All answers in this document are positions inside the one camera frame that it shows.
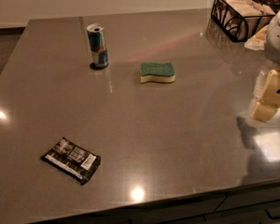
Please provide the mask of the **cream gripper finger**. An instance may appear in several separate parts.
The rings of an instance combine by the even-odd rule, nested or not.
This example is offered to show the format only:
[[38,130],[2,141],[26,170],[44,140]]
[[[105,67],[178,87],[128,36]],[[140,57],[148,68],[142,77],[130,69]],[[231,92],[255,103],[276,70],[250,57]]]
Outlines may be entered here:
[[259,73],[253,95],[250,118],[268,122],[280,108],[280,67]]

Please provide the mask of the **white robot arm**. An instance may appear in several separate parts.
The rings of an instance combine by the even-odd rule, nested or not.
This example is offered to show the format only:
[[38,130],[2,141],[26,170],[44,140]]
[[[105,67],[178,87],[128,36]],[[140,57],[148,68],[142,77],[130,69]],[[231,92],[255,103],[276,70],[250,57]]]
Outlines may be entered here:
[[[280,10],[268,26],[264,51],[271,62],[280,64]],[[280,67],[267,74],[259,73],[253,95],[249,117],[258,122],[268,122],[280,108]]]

